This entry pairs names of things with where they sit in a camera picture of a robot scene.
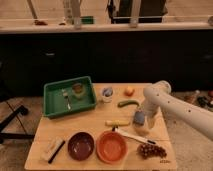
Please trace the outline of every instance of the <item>orange bowl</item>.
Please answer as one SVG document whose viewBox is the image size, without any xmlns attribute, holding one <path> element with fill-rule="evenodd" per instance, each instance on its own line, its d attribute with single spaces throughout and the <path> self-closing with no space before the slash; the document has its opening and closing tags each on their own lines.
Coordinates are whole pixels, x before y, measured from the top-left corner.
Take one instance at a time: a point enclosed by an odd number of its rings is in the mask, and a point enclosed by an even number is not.
<svg viewBox="0 0 213 171">
<path fill-rule="evenodd" d="M 113 131 L 105 131 L 97 139 L 96 150 L 102 161 L 113 164 L 126 155 L 127 145 L 120 134 Z"/>
</svg>

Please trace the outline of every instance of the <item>black chair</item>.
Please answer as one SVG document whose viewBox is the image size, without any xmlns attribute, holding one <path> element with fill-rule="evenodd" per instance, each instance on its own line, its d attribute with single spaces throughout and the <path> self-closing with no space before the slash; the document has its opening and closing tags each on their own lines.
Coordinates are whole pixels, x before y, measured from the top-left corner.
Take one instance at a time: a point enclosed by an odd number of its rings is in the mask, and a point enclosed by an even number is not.
<svg viewBox="0 0 213 171">
<path fill-rule="evenodd" d="M 8 99 L 12 97 L 10 91 L 5 86 L 4 82 L 0 79 L 0 102 L 6 102 L 8 107 L 12 110 L 12 113 L 6 117 L 1 123 L 0 123 L 0 144 L 4 142 L 4 139 L 32 139 L 34 138 L 34 135 L 27 134 L 25 128 L 23 127 L 19 117 L 17 116 L 19 113 L 22 115 L 28 114 L 28 109 L 25 108 L 23 105 L 18 107 L 16 110 L 13 110 L 12 106 L 8 103 Z M 25 131 L 25 134 L 17 134 L 17 133 L 3 133 L 2 130 L 15 118 L 19 120 L 23 130 Z"/>
<path fill-rule="evenodd" d="M 139 23 L 160 23 L 167 13 L 166 0 L 142 0 Z M 116 10 L 113 0 L 108 2 L 108 13 L 111 23 L 129 23 L 132 11 L 132 0 L 120 0 L 119 10 Z"/>
</svg>

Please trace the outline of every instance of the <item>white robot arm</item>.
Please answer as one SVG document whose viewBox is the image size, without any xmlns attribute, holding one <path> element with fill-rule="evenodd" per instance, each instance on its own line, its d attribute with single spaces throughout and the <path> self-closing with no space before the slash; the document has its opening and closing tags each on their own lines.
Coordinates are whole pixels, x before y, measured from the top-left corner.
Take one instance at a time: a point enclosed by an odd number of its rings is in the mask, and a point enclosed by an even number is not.
<svg viewBox="0 0 213 171">
<path fill-rule="evenodd" d="M 213 140 L 213 112 L 172 97 L 171 86 L 166 81 L 145 87 L 143 93 L 142 111 L 148 118 L 153 118 L 161 107 Z"/>
</svg>

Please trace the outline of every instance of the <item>green tray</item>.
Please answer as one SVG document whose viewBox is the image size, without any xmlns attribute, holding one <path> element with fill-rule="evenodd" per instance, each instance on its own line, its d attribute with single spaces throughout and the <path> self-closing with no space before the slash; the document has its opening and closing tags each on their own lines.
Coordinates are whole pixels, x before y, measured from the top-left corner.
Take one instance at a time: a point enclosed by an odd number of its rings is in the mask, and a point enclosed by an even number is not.
<svg viewBox="0 0 213 171">
<path fill-rule="evenodd" d="M 85 94 L 82 99 L 77 99 L 72 92 L 72 85 L 82 83 Z M 71 109 L 67 107 L 62 89 L 66 90 L 70 100 Z M 94 109 L 97 104 L 95 92 L 89 76 L 63 80 L 44 85 L 44 116 L 56 118 L 85 110 Z"/>
</svg>

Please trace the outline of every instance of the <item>bunch of grapes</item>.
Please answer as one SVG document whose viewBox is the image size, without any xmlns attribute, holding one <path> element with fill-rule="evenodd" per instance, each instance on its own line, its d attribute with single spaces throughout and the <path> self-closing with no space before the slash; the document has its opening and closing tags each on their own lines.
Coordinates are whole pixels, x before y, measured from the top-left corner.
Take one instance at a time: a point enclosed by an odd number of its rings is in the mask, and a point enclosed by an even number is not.
<svg viewBox="0 0 213 171">
<path fill-rule="evenodd" d="M 138 147 L 138 152 L 144 159 L 153 156 L 159 156 L 161 158 L 167 156 L 166 150 L 163 147 L 147 143 L 140 144 Z"/>
</svg>

